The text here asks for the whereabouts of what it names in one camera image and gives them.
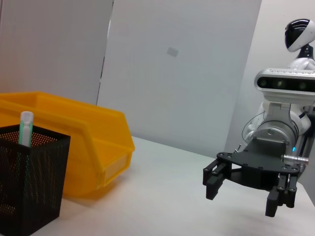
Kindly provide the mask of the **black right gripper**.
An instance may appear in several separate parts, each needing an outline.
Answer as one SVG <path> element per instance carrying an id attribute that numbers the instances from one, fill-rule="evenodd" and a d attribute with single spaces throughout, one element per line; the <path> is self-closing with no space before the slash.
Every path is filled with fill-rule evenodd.
<path id="1" fill-rule="evenodd" d="M 282 205 L 294 208 L 300 167 L 284 163 L 285 151 L 284 143 L 254 139 L 241 152 L 218 153 L 217 159 L 203 169 L 206 198 L 213 200 L 227 179 L 242 186 L 270 190 L 265 216 L 274 217 Z"/>

